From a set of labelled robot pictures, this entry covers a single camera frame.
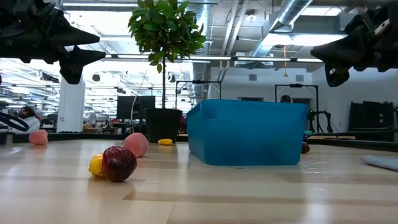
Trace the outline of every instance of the ceiling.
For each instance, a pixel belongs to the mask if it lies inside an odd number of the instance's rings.
[[[101,50],[107,54],[138,54],[138,48],[131,39],[127,22],[131,15],[130,7],[110,7],[113,4],[125,4],[132,1],[107,0],[107,1],[57,1],[58,6],[65,12],[65,17],[71,25],[101,37],[101,41],[96,44],[82,45],[83,49]],[[211,3],[210,23],[208,24],[208,38],[210,43],[208,55],[220,55],[223,46],[228,21],[235,19],[233,27],[241,12],[242,5],[238,6],[236,15],[231,15],[233,1],[228,0],[193,0],[195,3]],[[368,4],[381,1],[367,1]],[[68,3],[93,3],[102,4],[101,7],[94,6],[65,6]],[[254,50],[257,44],[264,38],[262,31],[266,22],[267,15],[280,9],[281,1],[264,0],[250,1],[247,10],[252,9],[256,20],[247,21],[243,19],[238,32],[237,40],[234,42],[231,54],[248,53]],[[302,16],[336,16],[342,11],[357,13],[362,10],[362,1],[337,1],[337,0],[314,0],[312,4],[304,10]],[[305,45],[295,45],[293,42],[283,47],[272,47],[270,53],[275,57],[302,57],[310,58],[309,51],[312,47]],[[274,70],[285,66],[284,63],[274,63]],[[319,64],[311,63],[291,63],[289,68],[306,68],[307,72],[312,72],[319,68]],[[227,75],[234,74],[234,65],[231,66]],[[197,79],[196,65],[190,62],[168,63],[167,73],[174,75],[176,80]],[[59,83],[52,83],[43,80],[42,74],[50,75],[61,80],[59,65],[47,65],[43,61],[34,60],[29,64],[24,64],[18,59],[0,58],[0,73],[2,75],[3,87],[0,89],[0,100],[7,101],[11,105],[37,105],[38,111],[43,114],[57,111],[59,102]],[[100,75],[101,80],[94,82],[92,76]],[[162,79],[154,67],[148,66],[141,61],[112,60],[110,58],[92,63],[85,67],[83,71],[86,80],[85,111],[88,113],[97,112],[114,115],[116,113],[116,99],[120,95],[117,88],[122,88],[126,93],[122,95],[155,95],[157,96],[157,106],[160,106],[162,95]],[[200,78],[205,80],[215,80],[216,75],[202,74]],[[225,82],[235,80],[226,78]],[[177,100],[178,109],[188,111],[192,104],[197,103],[206,96],[207,86],[205,85],[186,85],[182,88]],[[173,108],[175,101],[175,83],[167,82],[167,107]]]

